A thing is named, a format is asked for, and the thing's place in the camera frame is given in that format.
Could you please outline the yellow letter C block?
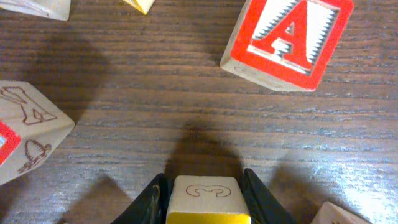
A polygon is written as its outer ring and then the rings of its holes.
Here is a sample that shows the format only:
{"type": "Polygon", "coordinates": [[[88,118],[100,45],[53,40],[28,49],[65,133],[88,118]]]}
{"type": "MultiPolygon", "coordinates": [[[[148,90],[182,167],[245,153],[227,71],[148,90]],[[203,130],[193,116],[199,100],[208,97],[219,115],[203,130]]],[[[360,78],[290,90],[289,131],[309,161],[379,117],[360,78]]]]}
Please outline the yellow letter C block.
{"type": "Polygon", "coordinates": [[[174,181],[166,224],[251,224],[234,177],[180,175],[174,181]]]}

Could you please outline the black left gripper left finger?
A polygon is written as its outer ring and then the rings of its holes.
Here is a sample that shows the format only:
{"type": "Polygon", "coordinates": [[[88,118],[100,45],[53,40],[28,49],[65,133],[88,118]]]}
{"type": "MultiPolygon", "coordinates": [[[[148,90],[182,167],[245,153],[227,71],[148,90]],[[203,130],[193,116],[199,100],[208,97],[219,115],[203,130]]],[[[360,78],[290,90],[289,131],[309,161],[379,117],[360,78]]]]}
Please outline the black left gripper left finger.
{"type": "Polygon", "coordinates": [[[165,224],[169,198],[170,184],[157,174],[111,224],[165,224]]]}

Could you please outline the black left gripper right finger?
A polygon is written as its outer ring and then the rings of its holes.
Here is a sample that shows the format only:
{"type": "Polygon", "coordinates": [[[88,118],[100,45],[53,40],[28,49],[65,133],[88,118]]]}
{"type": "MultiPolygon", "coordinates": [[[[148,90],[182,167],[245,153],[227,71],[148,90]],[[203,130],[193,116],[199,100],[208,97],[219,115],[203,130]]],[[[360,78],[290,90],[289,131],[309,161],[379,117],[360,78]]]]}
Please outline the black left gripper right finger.
{"type": "Polygon", "coordinates": [[[250,168],[244,170],[243,197],[251,216],[251,224],[297,224],[250,168]]]}

